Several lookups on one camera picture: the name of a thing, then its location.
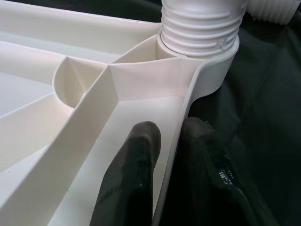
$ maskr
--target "ribbed plastic pipe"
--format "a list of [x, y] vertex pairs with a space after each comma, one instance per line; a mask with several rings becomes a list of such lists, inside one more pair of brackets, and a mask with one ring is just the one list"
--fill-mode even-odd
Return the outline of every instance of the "ribbed plastic pipe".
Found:
[[290, 22], [301, 0], [251, 0], [247, 11], [254, 18], [285, 25]]
[[249, 0], [162, 0], [163, 43], [189, 57], [231, 48]]

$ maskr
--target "white plastic surface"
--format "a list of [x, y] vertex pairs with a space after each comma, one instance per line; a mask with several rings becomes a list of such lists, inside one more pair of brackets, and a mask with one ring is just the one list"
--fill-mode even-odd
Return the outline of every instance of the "white plastic surface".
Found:
[[107, 167], [141, 121], [162, 135], [158, 224], [182, 121], [221, 86], [239, 46], [235, 35], [229, 50], [189, 58], [160, 27], [0, 1], [1, 226], [88, 226]]
[[171, 50], [208, 57], [230, 49], [248, 0], [162, 0], [162, 40]]
[[300, 3], [301, 0], [250, 0], [247, 11], [255, 19], [286, 25]]

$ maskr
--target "black cloth background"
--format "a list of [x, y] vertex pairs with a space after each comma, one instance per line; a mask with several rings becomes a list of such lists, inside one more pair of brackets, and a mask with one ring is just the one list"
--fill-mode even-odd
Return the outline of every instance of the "black cloth background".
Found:
[[[159, 22], [159, 0], [23, 0], [23, 3]], [[221, 88], [194, 102], [240, 173], [252, 178], [282, 226], [301, 225], [301, 8], [287, 26], [246, 14]]]

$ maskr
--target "white plastic part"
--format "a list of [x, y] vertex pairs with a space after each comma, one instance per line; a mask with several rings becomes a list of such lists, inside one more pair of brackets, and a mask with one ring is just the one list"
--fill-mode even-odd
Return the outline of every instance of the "white plastic part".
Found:
[[162, 41], [190, 57], [231, 48], [248, 0], [162, 0]]
[[255, 19], [286, 25], [300, 3], [301, 0], [250, 0], [247, 11]]
[[[166, 47], [156, 23], [9, 1], [0, 1], [0, 19], [0, 86], [12, 84], [0, 96], [10, 100], [0, 105], [0, 225], [88, 226], [107, 167], [141, 121], [162, 134], [153, 174], [158, 225], [182, 121], [195, 99], [221, 86], [238, 36], [201, 59]], [[64, 29], [76, 37], [65, 39]]]

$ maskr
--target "white plastic tray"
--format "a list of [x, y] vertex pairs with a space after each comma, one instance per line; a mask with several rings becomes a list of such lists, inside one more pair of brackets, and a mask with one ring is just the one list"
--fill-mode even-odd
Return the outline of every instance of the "white plastic tray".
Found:
[[176, 54], [161, 24], [0, 1], [0, 225], [88, 226], [131, 128], [162, 135], [154, 225], [190, 104], [216, 91], [238, 49]]

